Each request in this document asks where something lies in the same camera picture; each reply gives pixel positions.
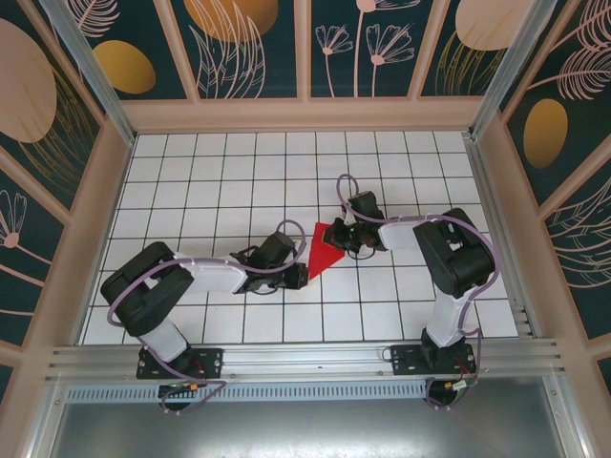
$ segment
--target white grid floor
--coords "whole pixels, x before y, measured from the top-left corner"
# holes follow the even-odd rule
[[[341,216],[335,179],[345,172],[375,193],[388,217],[458,206],[488,232],[459,132],[141,135],[81,343],[136,342],[106,323],[98,291],[145,245],[163,240],[188,256],[226,256],[260,244],[284,218],[311,236],[316,221]],[[399,250],[345,258],[301,291],[186,295],[170,318],[193,344],[418,339],[433,301],[419,251]],[[478,323],[485,338],[517,336],[502,279],[466,327]]]

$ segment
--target metal extrusion bar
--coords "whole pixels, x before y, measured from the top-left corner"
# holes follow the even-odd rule
[[[476,341],[468,341],[476,348]],[[221,377],[228,382],[330,382],[396,379],[382,354],[388,343],[225,345]],[[136,378],[139,347],[59,347],[47,372],[49,385],[142,384]],[[551,339],[484,339],[480,377],[544,376],[563,372]],[[421,379],[423,375],[401,376]]]

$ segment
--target white tile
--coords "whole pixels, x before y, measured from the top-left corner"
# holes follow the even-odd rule
[[[113,239],[143,239],[150,214],[150,210],[119,210]]]
[[[382,184],[386,204],[411,205],[417,203],[416,193],[413,189],[413,179],[384,178]]]
[[[463,153],[465,141],[460,132],[435,132],[435,141],[439,153]]]
[[[151,208],[156,183],[127,183],[119,208]]]
[[[284,137],[284,132],[257,134],[257,156],[283,155]]]
[[[102,296],[102,293],[100,292],[100,288],[102,287],[102,284],[104,284],[104,282],[108,280],[108,278],[111,275],[113,275],[113,272],[101,272],[97,276],[97,281],[95,283],[94,296],[92,297],[91,305],[110,305],[108,301],[104,299],[104,296]]]
[[[427,267],[396,267],[399,301],[430,301],[435,299],[432,279]]]
[[[317,207],[286,207],[286,219],[293,219],[299,222],[305,230],[307,236],[314,234],[314,224],[318,222]],[[290,236],[299,235],[299,231],[292,224],[286,226],[286,233]]]
[[[214,256],[215,258],[222,258],[229,255],[229,253],[237,253],[248,247],[248,237],[216,237],[214,239]]]
[[[408,151],[402,132],[376,132],[375,142],[378,153],[406,153]]]
[[[252,181],[223,181],[220,207],[250,207]]]
[[[346,132],[348,152],[352,154],[377,153],[373,132]]]
[[[437,147],[432,132],[405,132],[410,153],[436,153]]]
[[[213,237],[217,223],[216,208],[187,208],[184,211],[182,237]]]
[[[438,155],[410,155],[410,164],[414,177],[443,177]]]
[[[507,300],[475,301],[484,337],[517,337],[516,321]]]
[[[385,193],[382,191],[382,180],[380,178],[363,178],[359,179],[359,192],[364,193],[366,191],[372,191],[375,195],[375,201],[378,205],[384,204]],[[343,193],[345,198],[348,197],[347,193]]]
[[[106,314],[110,307],[94,307],[92,309],[87,334],[85,334],[86,345],[108,345],[121,344],[125,329],[112,326],[106,320]]]
[[[205,305],[179,305],[170,311],[168,318],[176,325],[188,343],[201,344],[205,314]]]
[[[142,239],[111,240],[104,261],[104,270],[117,270],[125,262],[142,251]]]
[[[286,182],[286,205],[318,205],[315,179],[298,179]]]
[[[371,252],[373,250],[371,248],[367,248],[365,245],[361,247],[361,251],[359,252],[359,267],[388,267],[392,266],[392,254],[391,251],[376,251],[375,255],[371,258]]]
[[[322,273],[324,302],[359,302],[356,269],[328,269]]]
[[[286,303],[321,303],[321,279],[320,277],[311,280],[302,289],[284,291],[284,302]]]
[[[284,207],[256,207],[252,209],[250,235],[267,237],[276,232],[276,227],[284,219]]]
[[[416,178],[413,181],[416,187],[418,203],[449,203],[446,181],[443,178]]]
[[[184,210],[153,210],[146,237],[169,239],[179,237],[183,214]]]
[[[255,181],[253,194],[254,207],[284,205],[284,181]]]
[[[247,305],[244,321],[244,343],[261,344],[283,340],[283,307],[281,305]]]
[[[162,157],[168,135],[139,135],[135,157]]]
[[[214,239],[180,239],[179,250],[183,255],[195,258],[209,258],[212,256]]]
[[[361,301],[386,302],[397,300],[397,289],[392,267],[365,267],[359,269]]]
[[[191,176],[192,157],[165,157],[159,181],[187,181]]]
[[[456,153],[442,154],[441,165],[446,177],[472,177],[474,175],[467,155]]]
[[[403,339],[397,302],[364,303],[362,308],[366,341]]]
[[[325,341],[361,341],[361,305],[358,303],[324,303]]]
[[[226,139],[226,134],[199,134],[195,156],[222,156]]]
[[[183,208],[187,199],[187,181],[159,183],[155,192],[155,208]]]
[[[254,166],[254,156],[226,157],[222,179],[252,179]]]
[[[151,243],[154,243],[156,241],[162,241],[163,243],[165,243],[168,246],[169,249],[171,249],[174,252],[177,252],[179,250],[179,241],[180,241],[180,239],[163,239],[163,238],[146,239],[144,241],[144,247],[146,248]]]
[[[260,292],[269,292],[269,288],[261,288]],[[246,303],[283,303],[284,290],[279,288],[275,293],[259,295],[255,293],[246,293]]]
[[[255,179],[284,179],[284,156],[257,156]]]
[[[422,330],[432,318],[434,301],[401,302],[401,322],[405,339],[420,339]]]
[[[318,199],[320,205],[339,205],[340,200],[337,198],[337,191],[335,189],[335,179],[319,179],[318,180]],[[348,189],[348,182],[342,181],[341,190],[344,198],[350,197],[350,191]]]
[[[287,156],[287,178],[315,178],[316,156]]]
[[[173,134],[168,136],[165,156],[192,156],[195,153],[195,134]]]
[[[318,178],[337,178],[347,172],[346,155],[318,156]]]
[[[465,211],[477,230],[480,232],[488,232],[488,223],[486,222],[484,209],[481,205],[461,204],[459,208]]]
[[[225,154],[235,155],[254,155],[256,134],[227,134],[227,144]]]
[[[387,205],[386,217],[419,217],[417,205]]]
[[[479,203],[479,193],[473,178],[446,178],[450,202]]]
[[[498,276],[490,288],[477,295],[477,299],[507,299],[507,290],[502,275]]]
[[[344,155],[346,153],[346,135],[343,132],[317,132],[316,154]]]
[[[222,157],[196,157],[193,159],[191,179],[221,179]]]
[[[452,209],[449,203],[437,204],[437,205],[418,205],[420,215],[443,215],[447,211]]]
[[[219,209],[219,221],[217,222],[217,237],[248,236],[249,226],[249,208]]]
[[[284,306],[284,341],[319,342],[323,339],[323,315],[319,303]]]
[[[316,153],[316,134],[313,132],[289,132],[286,134],[288,155],[313,155]]]
[[[218,181],[191,181],[187,195],[187,207],[217,207],[219,206]]]
[[[382,178],[409,178],[411,168],[408,155],[381,155]]]
[[[348,156],[348,168],[356,179],[380,177],[378,155]]]
[[[205,344],[241,343],[243,321],[243,305],[208,305],[203,342]]]
[[[130,165],[130,173],[127,181],[157,181],[161,158],[136,157]]]

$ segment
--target enclosure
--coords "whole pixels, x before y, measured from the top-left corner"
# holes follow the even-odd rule
[[[6,456],[611,453],[609,0],[10,0],[0,38]],[[494,246],[474,393],[446,413],[394,375],[440,293],[420,249],[373,250],[185,294],[168,318],[227,386],[164,417],[101,285],[153,242],[222,258],[284,219],[311,268],[342,174]]]

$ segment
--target wire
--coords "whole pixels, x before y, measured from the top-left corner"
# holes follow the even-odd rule
[[[359,219],[362,219],[364,221],[369,221],[369,222],[375,222],[378,224],[387,224],[390,222],[402,222],[402,221],[403,222],[430,221],[430,220],[435,220],[435,219],[441,219],[441,220],[456,224],[458,226],[464,227],[465,229],[467,229],[468,231],[476,235],[484,243],[484,245],[488,249],[488,252],[491,254],[493,258],[493,265],[495,267],[495,271],[485,284],[481,285],[480,287],[472,291],[472,293],[469,295],[469,297],[465,301],[465,304],[463,305],[463,308],[460,312],[460,317],[458,318],[458,330],[460,331],[460,333],[463,336],[473,336],[475,334],[477,335],[477,357],[476,357],[476,366],[475,366],[475,374],[474,374],[474,377],[477,378],[477,376],[479,375],[479,364],[481,362],[481,341],[483,337],[481,328],[478,327],[477,329],[474,329],[473,331],[465,331],[463,329],[463,326],[465,325],[465,319],[467,317],[467,312],[469,311],[469,308],[471,307],[471,305],[474,303],[475,298],[479,296],[481,293],[483,293],[484,291],[486,291],[488,288],[490,288],[493,285],[493,283],[496,281],[498,276],[500,275],[500,269],[499,269],[500,262],[499,262],[498,255],[496,254],[496,250],[493,247],[493,245],[490,243],[488,239],[486,239],[486,237],[481,232],[479,232],[471,224],[463,221],[462,219],[449,217],[448,215],[426,215],[424,217],[422,216],[396,217],[396,218],[391,218],[391,219],[370,218],[365,215],[362,215],[358,213],[356,210],[354,210],[350,206],[350,204],[344,199],[344,196],[342,196],[341,184],[344,179],[347,179],[353,182],[355,186],[356,194],[359,193],[359,183],[356,180],[356,178],[350,174],[342,174],[342,175],[339,175],[339,177],[337,178],[337,182],[335,184],[335,190],[337,192],[337,197],[340,199],[340,202],[342,203],[342,206],[346,209],[346,211],[352,213],[355,217]],[[427,380],[427,387],[426,387],[427,404],[433,407],[443,406],[441,403],[437,402],[435,399],[431,398],[430,396],[431,385],[432,385],[432,382],[434,382],[434,380],[435,378],[430,378]],[[462,401],[464,397],[465,396],[463,395],[458,401],[454,403],[454,405]]]
[[[172,267],[172,266],[175,266],[175,265],[180,265],[180,264],[190,264],[190,265],[196,265],[196,264],[229,265],[229,266],[235,267],[237,269],[245,270],[245,271],[252,272],[252,273],[255,273],[255,274],[277,274],[279,272],[285,271],[291,265],[293,265],[295,262],[297,262],[297,259],[306,250],[306,245],[307,245],[307,243],[306,243],[306,231],[304,230],[304,227],[299,222],[297,222],[297,221],[295,221],[293,219],[284,219],[284,220],[282,220],[278,224],[278,226],[276,227],[276,231],[280,231],[280,229],[282,227],[286,226],[287,224],[292,224],[295,227],[297,227],[297,229],[300,232],[301,241],[299,243],[299,248],[297,249],[297,253],[293,257],[293,259],[290,260],[289,262],[287,262],[286,264],[283,264],[280,267],[275,267],[273,269],[258,269],[256,267],[250,267],[248,265],[243,265],[243,264],[240,264],[240,263],[232,261],[232,260],[220,260],[220,259],[215,259],[215,258],[183,258],[183,259],[169,260],[167,262],[163,262],[161,264],[156,265],[155,267],[153,267],[153,268],[149,269],[148,271],[146,271],[144,274],[140,275],[137,279],[134,280],[133,283],[131,283],[127,288],[125,288],[123,290],[123,292],[121,292],[121,294],[119,294],[116,297],[116,299],[111,304],[110,309],[108,310],[108,314],[106,316],[106,319],[107,319],[108,323],[111,324],[112,326],[124,327],[121,322],[116,322],[113,319],[113,315],[115,314],[116,308],[119,307],[120,304],[123,302],[123,300],[125,300],[125,298],[128,295],[130,295],[136,288],[138,288],[144,281],[148,280],[149,278],[151,278],[156,273],[161,272],[162,270],[165,270],[165,269],[167,269],[169,267]],[[177,377],[179,379],[184,379],[184,380],[189,381],[189,382],[193,382],[195,384],[206,383],[206,384],[209,384],[209,385],[218,385],[217,388],[213,389],[203,399],[201,399],[200,401],[197,401],[196,403],[193,403],[193,404],[189,405],[188,407],[184,408],[183,410],[177,411],[176,415],[180,415],[180,412],[186,413],[186,412],[195,410],[195,409],[203,406],[205,403],[208,402],[208,400],[210,398],[215,396],[219,391],[221,391],[227,385],[227,382],[225,380],[200,379],[200,378],[191,377],[191,376],[189,376],[187,374],[183,374],[181,372],[178,372],[173,367],[171,367],[168,363],[163,361],[161,359],[161,357],[157,354],[157,352],[153,348],[148,346],[148,344],[145,341],[143,341],[140,337],[137,337],[137,339],[144,346],[144,349],[148,350],[148,352],[151,353],[151,356],[153,356],[153,358],[155,358],[155,360],[158,362],[158,364],[161,367],[163,367],[166,371],[168,371],[169,373],[174,375],[175,377]],[[169,413],[171,411],[170,409],[168,409],[165,406],[165,400],[167,399],[168,396],[169,396],[168,393],[166,393],[166,395],[161,399],[161,407],[163,408],[163,411],[165,413]]]

